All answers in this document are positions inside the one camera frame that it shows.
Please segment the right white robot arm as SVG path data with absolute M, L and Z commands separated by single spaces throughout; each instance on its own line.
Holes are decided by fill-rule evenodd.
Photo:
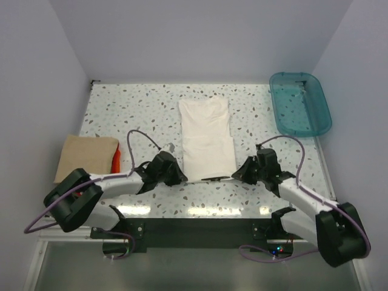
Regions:
M 290 203 L 271 214 L 269 234 L 277 238 L 292 234 L 308 241 L 332 267 L 369 255 L 371 245 L 355 206 L 307 188 L 296 175 L 281 169 L 274 150 L 259 148 L 232 178 L 250 185 L 261 182 Z

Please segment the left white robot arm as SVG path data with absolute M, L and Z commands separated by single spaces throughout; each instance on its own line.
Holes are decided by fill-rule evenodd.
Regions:
M 65 233 L 90 226 L 119 238 L 125 232 L 124 215 L 100 200 L 143 194 L 160 183 L 171 187 L 186 181 L 176 158 L 162 150 L 129 174 L 97 175 L 75 169 L 45 197 L 44 205 Z

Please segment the white t shirt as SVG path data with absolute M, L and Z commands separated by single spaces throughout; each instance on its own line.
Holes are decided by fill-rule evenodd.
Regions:
M 229 179 L 236 172 L 230 133 L 229 101 L 225 98 L 182 99 L 183 172 L 188 182 Z

